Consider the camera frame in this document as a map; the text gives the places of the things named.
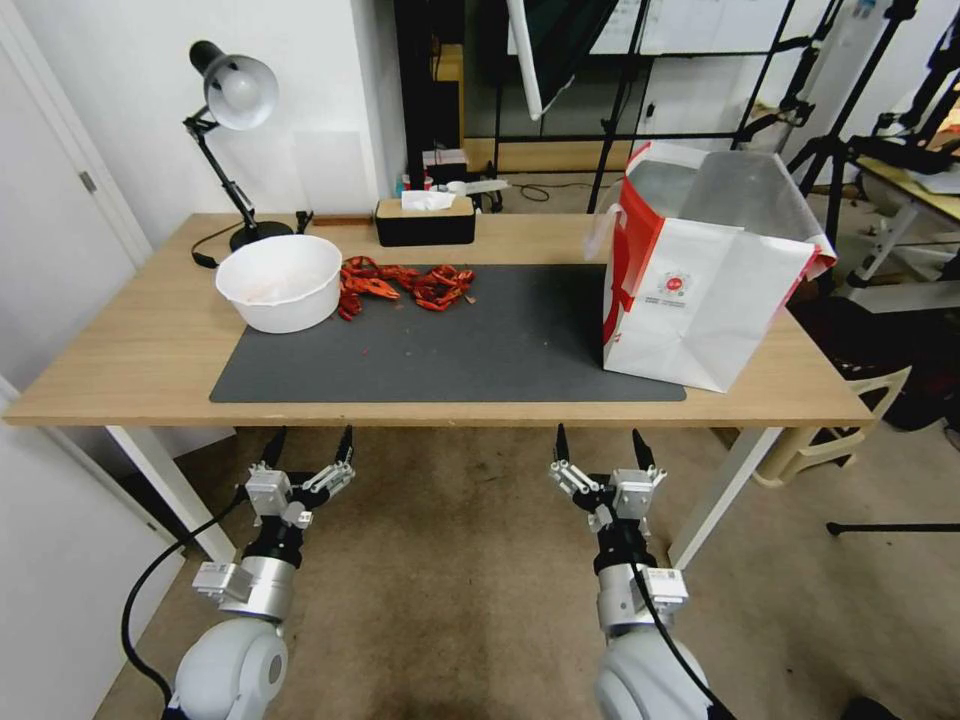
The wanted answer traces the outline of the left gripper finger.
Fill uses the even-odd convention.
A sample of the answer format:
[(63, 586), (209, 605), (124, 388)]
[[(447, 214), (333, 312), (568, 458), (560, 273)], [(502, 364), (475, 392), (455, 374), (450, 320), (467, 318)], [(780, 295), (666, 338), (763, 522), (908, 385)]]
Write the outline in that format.
[(279, 460), (283, 451), (288, 429), (281, 427), (265, 445), (260, 459), (251, 465), (251, 475), (273, 472), (279, 469)]
[(345, 489), (355, 477), (353, 426), (347, 425), (340, 438), (334, 461), (302, 484), (303, 493), (328, 501)]

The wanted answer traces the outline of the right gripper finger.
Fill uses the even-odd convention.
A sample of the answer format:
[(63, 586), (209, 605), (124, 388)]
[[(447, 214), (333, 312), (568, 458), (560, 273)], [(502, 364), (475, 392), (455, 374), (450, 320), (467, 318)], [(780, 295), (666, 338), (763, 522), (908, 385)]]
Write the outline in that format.
[(652, 449), (636, 428), (632, 430), (632, 442), (642, 481), (656, 489), (667, 477), (667, 471), (656, 463)]
[(553, 461), (548, 467), (548, 475), (572, 501), (602, 499), (600, 484), (571, 462), (567, 434), (562, 423), (557, 426)]

